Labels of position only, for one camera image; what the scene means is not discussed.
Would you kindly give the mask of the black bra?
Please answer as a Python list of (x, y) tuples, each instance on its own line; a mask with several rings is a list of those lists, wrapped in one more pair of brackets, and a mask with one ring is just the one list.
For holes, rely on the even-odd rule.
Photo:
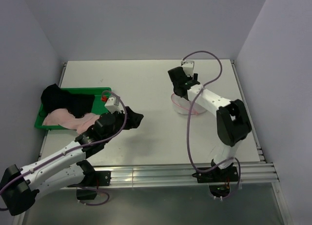
[(43, 110), (48, 114), (57, 109), (66, 109), (75, 118), (82, 118), (85, 114), (91, 113), (95, 96), (73, 94), (52, 84), (44, 89), (40, 99)]

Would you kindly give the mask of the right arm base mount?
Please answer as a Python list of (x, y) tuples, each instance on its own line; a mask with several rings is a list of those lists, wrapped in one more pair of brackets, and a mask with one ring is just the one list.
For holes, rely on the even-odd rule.
[(213, 169), (206, 173), (192, 174), (199, 184), (209, 184), (209, 191), (213, 198), (224, 199), (240, 187), (240, 172), (236, 166), (230, 165), (225, 169)]

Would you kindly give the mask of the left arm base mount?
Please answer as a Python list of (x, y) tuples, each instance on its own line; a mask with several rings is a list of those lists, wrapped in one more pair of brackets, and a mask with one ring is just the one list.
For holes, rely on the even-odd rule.
[(101, 186), (109, 186), (111, 179), (110, 171), (95, 171), (89, 176), (85, 176), (80, 186), (76, 190), (76, 198), (80, 201), (94, 200), (99, 196), (99, 188)]

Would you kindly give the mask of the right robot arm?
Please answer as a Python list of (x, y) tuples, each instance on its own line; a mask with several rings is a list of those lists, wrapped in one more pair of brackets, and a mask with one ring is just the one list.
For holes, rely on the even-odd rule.
[[(168, 71), (173, 84), (173, 91), (180, 101), (174, 101), (176, 111), (186, 114), (187, 118), (187, 153), (190, 163), (197, 174), (211, 173), (216, 181), (223, 180), (232, 170), (237, 161), (236, 152), (239, 145), (252, 130), (251, 122), (242, 100), (229, 100), (205, 88), (197, 80), (191, 68), (179, 66)], [(196, 167), (190, 148), (191, 116), (198, 115), (200, 109), (210, 112), (216, 118), (216, 133), (219, 138), (220, 152), (212, 159), (211, 167), (199, 169)]]

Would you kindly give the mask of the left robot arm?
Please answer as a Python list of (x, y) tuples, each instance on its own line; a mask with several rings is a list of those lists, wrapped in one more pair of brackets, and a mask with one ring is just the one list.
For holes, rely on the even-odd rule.
[(130, 107), (104, 113), (85, 132), (56, 153), (33, 164), (6, 168), (0, 181), (1, 211), (12, 216), (24, 213), (43, 196), (67, 186), (91, 185), (95, 170), (87, 159), (122, 130), (138, 128), (144, 116)]

